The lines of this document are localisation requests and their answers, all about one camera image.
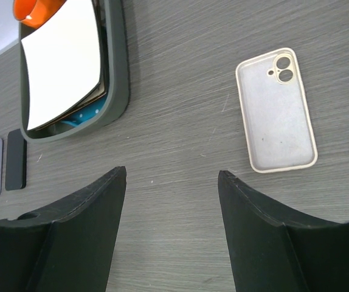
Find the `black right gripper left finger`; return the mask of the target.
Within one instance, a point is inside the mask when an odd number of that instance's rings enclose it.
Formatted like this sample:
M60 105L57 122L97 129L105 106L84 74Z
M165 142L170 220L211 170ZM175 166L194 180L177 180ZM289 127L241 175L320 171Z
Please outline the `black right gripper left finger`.
M105 291L126 168L15 220L0 220L0 291Z

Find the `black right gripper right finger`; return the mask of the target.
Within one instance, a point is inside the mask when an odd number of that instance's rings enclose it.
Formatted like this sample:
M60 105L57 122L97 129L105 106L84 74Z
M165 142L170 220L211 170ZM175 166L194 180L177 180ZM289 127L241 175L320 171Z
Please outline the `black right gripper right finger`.
M349 291L349 222L295 210L227 170L218 193L237 291Z

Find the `black bare phone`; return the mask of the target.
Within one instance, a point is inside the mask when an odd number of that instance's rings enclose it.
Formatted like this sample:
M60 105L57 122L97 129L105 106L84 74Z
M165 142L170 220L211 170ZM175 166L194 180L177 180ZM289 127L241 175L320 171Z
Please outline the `black bare phone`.
M21 130L9 132L7 136L7 159L5 170L5 189L23 189L27 175L27 141Z

